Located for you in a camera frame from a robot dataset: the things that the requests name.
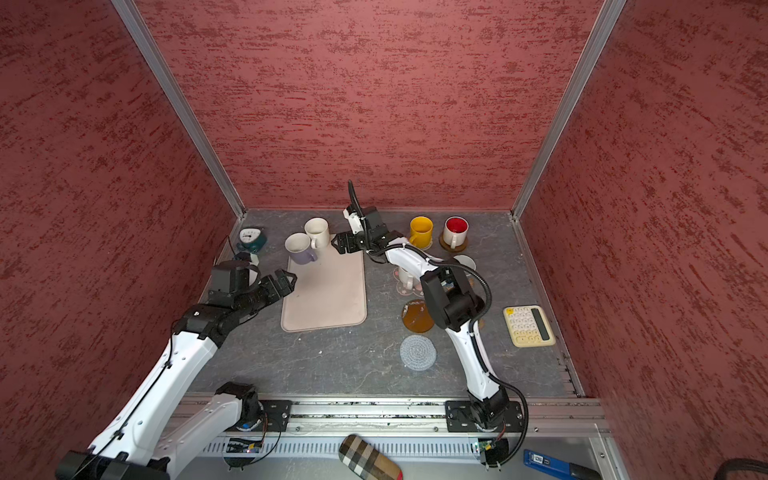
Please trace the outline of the yellow mug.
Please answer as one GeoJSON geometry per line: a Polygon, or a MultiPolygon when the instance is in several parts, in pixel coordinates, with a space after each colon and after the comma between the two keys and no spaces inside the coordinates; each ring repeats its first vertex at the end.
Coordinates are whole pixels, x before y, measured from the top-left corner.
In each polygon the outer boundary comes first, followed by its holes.
{"type": "Polygon", "coordinates": [[[433,243],[434,224],[425,216],[414,217],[410,221],[409,243],[419,249],[428,249],[433,243]]]}

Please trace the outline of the beige serving tray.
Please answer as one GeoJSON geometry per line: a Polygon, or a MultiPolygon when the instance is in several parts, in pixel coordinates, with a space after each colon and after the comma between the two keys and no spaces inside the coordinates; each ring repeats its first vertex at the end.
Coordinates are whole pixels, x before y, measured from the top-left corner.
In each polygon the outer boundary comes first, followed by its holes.
{"type": "Polygon", "coordinates": [[[298,265],[288,261],[297,276],[293,293],[283,299],[281,327],[303,332],[356,326],[367,318],[364,257],[361,252],[340,254],[319,250],[317,260],[298,265]]]}

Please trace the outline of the white mug red inside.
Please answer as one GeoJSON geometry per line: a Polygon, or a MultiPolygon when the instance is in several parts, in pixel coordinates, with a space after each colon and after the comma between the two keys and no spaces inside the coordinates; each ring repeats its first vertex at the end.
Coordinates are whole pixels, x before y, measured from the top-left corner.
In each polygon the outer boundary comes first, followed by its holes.
{"type": "Polygon", "coordinates": [[[445,221],[442,236],[451,247],[462,244],[468,236],[469,223],[459,216],[452,216],[445,221]]]}

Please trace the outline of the brown wooden round coaster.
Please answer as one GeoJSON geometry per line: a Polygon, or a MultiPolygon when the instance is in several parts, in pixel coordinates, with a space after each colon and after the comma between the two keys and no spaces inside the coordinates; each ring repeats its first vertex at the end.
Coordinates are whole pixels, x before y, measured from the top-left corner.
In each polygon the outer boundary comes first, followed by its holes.
{"type": "Polygon", "coordinates": [[[423,334],[431,330],[435,323],[431,318],[424,300],[412,300],[402,310],[403,325],[411,332],[423,334]]]}

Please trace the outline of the light blue floral mug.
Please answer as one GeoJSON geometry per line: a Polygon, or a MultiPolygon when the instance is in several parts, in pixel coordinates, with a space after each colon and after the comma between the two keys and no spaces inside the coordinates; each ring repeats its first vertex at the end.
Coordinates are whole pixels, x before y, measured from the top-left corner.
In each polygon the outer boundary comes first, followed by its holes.
{"type": "Polygon", "coordinates": [[[453,257],[453,259],[461,265],[461,270],[465,273],[471,273],[476,270],[476,262],[468,255],[460,254],[453,257]]]}

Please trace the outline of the grey woven round coaster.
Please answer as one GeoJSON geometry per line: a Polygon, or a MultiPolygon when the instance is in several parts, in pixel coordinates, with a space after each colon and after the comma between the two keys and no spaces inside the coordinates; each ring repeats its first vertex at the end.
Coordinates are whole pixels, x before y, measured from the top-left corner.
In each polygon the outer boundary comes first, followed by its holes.
{"type": "Polygon", "coordinates": [[[421,372],[430,369],[435,364],[437,351],[429,338],[422,335],[410,335],[401,343],[400,358],[407,369],[421,372]]]}

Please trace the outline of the dark brown round coaster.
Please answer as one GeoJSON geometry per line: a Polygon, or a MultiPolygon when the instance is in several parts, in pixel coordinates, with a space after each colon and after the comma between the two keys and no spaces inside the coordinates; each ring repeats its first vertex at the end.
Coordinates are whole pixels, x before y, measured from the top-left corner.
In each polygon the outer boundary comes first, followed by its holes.
{"type": "Polygon", "coordinates": [[[450,252],[452,254],[458,254],[460,252],[463,252],[468,246],[469,246],[469,240],[466,239],[462,244],[458,245],[457,247],[451,247],[449,243],[447,243],[443,236],[439,236],[439,244],[442,249],[444,249],[447,252],[450,252]]]}

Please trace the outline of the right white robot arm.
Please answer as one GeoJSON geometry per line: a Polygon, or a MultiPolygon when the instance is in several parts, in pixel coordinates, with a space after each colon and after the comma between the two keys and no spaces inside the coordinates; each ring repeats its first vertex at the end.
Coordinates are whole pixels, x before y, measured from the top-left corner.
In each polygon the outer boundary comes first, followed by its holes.
{"type": "Polygon", "coordinates": [[[332,240],[340,254],[363,251],[385,259],[421,284],[427,311],[446,331],[464,370],[472,421],[483,430],[500,425],[509,396],[496,378],[479,332],[479,321],[489,309],[492,294],[477,272],[453,259],[434,257],[391,230],[374,207],[363,208],[352,199],[344,209],[350,229],[332,240]]]}

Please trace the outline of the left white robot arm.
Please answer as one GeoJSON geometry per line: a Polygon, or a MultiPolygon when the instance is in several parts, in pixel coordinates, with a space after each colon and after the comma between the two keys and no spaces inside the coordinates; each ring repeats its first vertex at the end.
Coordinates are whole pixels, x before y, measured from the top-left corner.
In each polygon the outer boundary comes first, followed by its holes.
{"type": "Polygon", "coordinates": [[[172,432],[169,420],[202,368],[236,328],[290,295],[297,277],[261,275],[246,260],[214,266],[205,302],[172,325],[168,344],[140,387],[84,452],[70,451],[58,479],[174,479],[228,429],[265,436],[269,417],[253,386],[227,382],[172,432]]]}

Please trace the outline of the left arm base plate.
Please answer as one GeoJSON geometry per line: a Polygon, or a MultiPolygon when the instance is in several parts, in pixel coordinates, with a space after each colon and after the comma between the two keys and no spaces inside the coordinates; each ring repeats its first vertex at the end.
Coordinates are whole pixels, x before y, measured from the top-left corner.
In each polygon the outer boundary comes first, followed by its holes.
{"type": "Polygon", "coordinates": [[[292,406],[290,400],[244,401],[234,428],[241,432],[284,432],[292,406]]]}

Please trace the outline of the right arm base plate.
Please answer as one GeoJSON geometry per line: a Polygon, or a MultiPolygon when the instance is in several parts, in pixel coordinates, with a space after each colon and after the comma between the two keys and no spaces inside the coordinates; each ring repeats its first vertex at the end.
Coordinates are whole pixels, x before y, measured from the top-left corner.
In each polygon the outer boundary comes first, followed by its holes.
{"type": "Polygon", "coordinates": [[[468,400],[448,400],[444,403],[445,420],[450,433],[521,433],[525,416],[522,406],[517,401],[511,401],[503,413],[502,419],[490,420],[485,425],[475,419],[468,400]]]}

